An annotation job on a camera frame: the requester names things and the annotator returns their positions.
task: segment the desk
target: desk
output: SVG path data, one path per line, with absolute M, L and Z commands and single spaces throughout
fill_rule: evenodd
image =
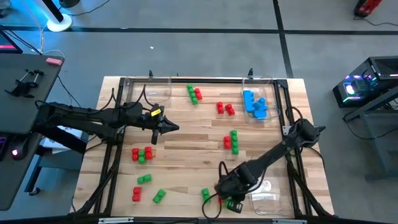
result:
M 112 88 L 118 89 L 119 79 L 120 77 L 104 78 L 97 108 L 105 105 Z M 289 79 L 288 84 L 292 105 L 303 113 L 304 118 L 312 122 L 304 81 Z M 135 85 L 138 85 L 138 90 L 141 89 L 141 84 L 136 83 Z M 131 159 L 133 147 L 143 149 L 150 145 L 152 132 L 141 131 L 133 127 L 126 128 L 112 216 L 202 217 L 203 199 L 200 190 L 207 187 L 210 194 L 215 192 L 213 186 L 218 181 L 219 161 L 225 161 L 228 169 L 233 169 L 243 161 L 265 153 L 281 141 L 278 118 L 261 124 L 245 122 L 240 94 L 241 84 L 196 83 L 194 86 L 201 90 L 203 100 L 195 106 L 190 102 L 186 85 L 186 83 L 173 83 L 172 85 L 171 104 L 165 109 L 165 114 L 169 120 L 180 126 L 180 130 L 159 137 L 158 144 L 152 146 L 154 149 L 153 161 L 146 165 L 140 165 Z M 272 88 L 266 88 L 266 91 L 269 91 L 267 93 L 269 108 L 275 108 Z M 283 95 L 281 97 L 282 106 L 284 106 L 285 100 Z M 231 103 L 236 111 L 235 117 L 230 118 L 227 114 L 222 117 L 217 115 L 216 102 L 218 101 L 222 101 L 224 104 Z M 271 109 L 271 113 L 276 114 L 276 111 Z M 238 156 L 233 156 L 231 151 L 223 149 L 223 137 L 227 136 L 232 129 L 238 130 Z M 99 139 L 95 139 L 87 147 L 99 142 Z M 98 185 L 105 149 L 106 145 L 98 146 L 84 155 L 74 196 L 76 209 L 86 202 Z M 302 159 L 309 189 L 326 211 L 333 213 L 322 160 L 310 150 L 303 151 Z M 141 186 L 141 202 L 132 202 L 132 189 L 137 187 L 137 178 L 145 174 L 152 174 L 153 180 L 151 183 Z M 279 200 L 254 203 L 256 208 L 262 206 L 266 215 L 259 216 L 254 213 L 253 205 L 247 195 L 241 214 L 223 209 L 220 217 L 293 218 L 285 159 L 280 159 L 267 169 L 266 180 L 271 183 L 271 193 L 280 196 Z M 164 189 L 167 194 L 163 201 L 156 205 L 152 202 L 152 198 L 159 189 Z M 302 194 L 298 187 L 297 190 L 300 208 L 304 211 Z M 105 189 L 101 211 L 106 204 L 107 193 L 108 191 Z M 216 215 L 217 207 L 217 200 L 212 200 L 211 204 L 206 206 L 206 214 L 210 217 Z

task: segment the concrete floor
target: concrete floor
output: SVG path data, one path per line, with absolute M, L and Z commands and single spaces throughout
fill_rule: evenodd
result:
M 354 21 L 352 10 L 356 1 L 279 0 L 284 29 L 398 29 Z M 9 26 L 34 26 L 23 5 L 15 4 L 19 12 L 0 22 Z M 70 10 L 79 13 L 97 5 L 97 1 L 82 1 Z M 368 19 L 375 23 L 398 23 L 398 17 L 394 16 L 397 7 L 397 1 L 384 0 Z M 45 18 L 36 14 L 40 23 L 45 24 Z M 91 14 L 74 17 L 73 22 L 78 27 L 99 28 L 278 28 L 272 0 L 118 0 Z M 16 32 L 38 46 L 38 32 Z M 343 218 L 390 223 L 398 220 L 398 181 L 365 181 L 364 174 L 375 166 L 369 160 L 372 152 L 366 141 L 354 138 L 348 131 L 341 118 L 349 110 L 339 109 L 331 94 L 331 89 L 367 57 L 397 55 L 397 38 L 396 35 L 286 35 L 293 76 L 305 80 L 315 124 L 327 127 L 322 133 L 320 149 L 335 213 Z M 81 105 L 87 107 L 96 105 L 105 75 L 147 75 L 151 69 L 159 76 L 178 72 L 183 76 L 241 77 L 252 67 L 256 73 L 286 77 L 279 34 L 46 32 L 45 50 L 52 49 L 65 53 L 63 82 Z M 48 101 L 68 103 L 69 99 L 56 83 Z M 18 194 L 11 209 L 0 212 L 0 219 L 68 213 L 77 177 L 76 171 L 44 169 L 37 183 L 44 191 L 35 197 Z M 32 209 L 21 212 L 22 206 Z

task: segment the wooden table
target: wooden table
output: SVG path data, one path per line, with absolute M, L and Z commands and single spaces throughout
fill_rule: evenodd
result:
M 111 89 L 117 90 L 120 77 L 105 77 L 99 94 L 97 108 L 101 108 L 108 101 Z M 302 79 L 288 79 L 290 99 L 312 122 L 307 92 Z M 281 141 L 278 117 L 265 123 L 249 124 L 244 119 L 241 98 L 241 84 L 194 84 L 201 90 L 203 100 L 198 105 L 192 105 L 188 97 L 187 84 L 174 83 L 170 106 L 165 109 L 169 120 L 180 126 L 180 130 L 166 133 L 159 137 L 158 144 L 152 146 L 154 159 L 145 165 L 133 162 L 131 149 L 143 149 L 150 146 L 152 131 L 141 131 L 138 128 L 126 128 L 123 151 L 119 166 L 118 180 L 113 201 L 112 216 L 132 217 L 202 217 L 201 205 L 203 199 L 201 189 L 207 187 L 213 194 L 214 184 L 218 181 L 218 163 L 225 161 L 228 169 L 233 169 L 243 161 L 265 153 Z M 135 84 L 133 98 L 141 91 L 142 85 Z M 264 87 L 267 93 L 267 103 L 270 113 L 277 115 L 272 87 Z M 231 118 L 227 114 L 218 115 L 216 102 L 231 103 L 236 115 Z M 230 150 L 223 148 L 223 137 L 229 135 L 232 129 L 238 131 L 239 155 L 231 155 Z M 98 144 L 97 138 L 88 147 Z M 74 204 L 79 209 L 90 197 L 98 185 L 106 145 L 98 146 L 84 155 L 78 179 Z M 323 170 L 322 160 L 309 149 L 302 153 L 307 185 L 326 211 L 333 213 L 328 184 Z M 140 202 L 132 202 L 132 189 L 137 187 L 137 178 L 145 174 L 152 174 L 153 181 L 142 185 Z M 220 217 L 228 218 L 292 218 L 294 217 L 287 180 L 285 159 L 278 160 L 266 172 L 268 192 L 263 190 L 263 196 L 268 200 L 256 200 L 251 203 L 250 196 L 246 196 L 241 214 L 223 209 Z M 163 201 L 156 205 L 152 202 L 159 189 L 166 191 Z M 303 198 L 297 187 L 300 208 L 304 212 Z M 106 204 L 108 190 L 105 190 L 102 209 Z M 210 217 L 218 212 L 217 200 L 206 205 L 206 214 Z

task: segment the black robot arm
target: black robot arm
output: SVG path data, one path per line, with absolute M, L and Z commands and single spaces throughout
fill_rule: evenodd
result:
M 39 106 L 39 114 L 33 131 L 73 149 L 71 142 L 75 137 L 63 132 L 57 126 L 62 125 L 97 134 L 99 138 L 111 144 L 117 140 L 118 129 L 124 126 L 152 130 L 152 144 L 157 143 L 159 134 L 179 129 L 178 125 L 169 121 L 164 115 L 164 106 L 154 104 L 152 109 L 144 114 L 143 110 L 139 102 L 125 103 L 116 108 L 104 110 L 77 108 L 60 103 L 43 103 Z
M 312 147 L 318 142 L 320 132 L 324 129 L 325 127 L 314 127 L 306 119 L 298 119 L 291 127 L 287 137 L 278 145 L 274 146 L 260 158 L 243 162 L 226 175 L 221 175 L 218 183 L 215 185 L 216 193 L 220 199 L 231 197 L 231 200 L 227 204 L 227 208 L 234 212 L 241 213 L 243 207 L 241 202 L 244 200 L 246 194 L 260 187 L 267 168 L 296 147 Z M 296 176 L 294 175 L 294 179 L 303 189 L 303 193 L 309 197 L 310 203 L 313 205 L 318 215 L 329 216 L 330 214 L 322 209 L 322 206 L 302 182 L 294 166 L 292 164 L 290 165 L 288 164 L 287 168 L 291 169 L 293 174 L 296 174 Z M 260 177 L 260 184 L 253 188 Z

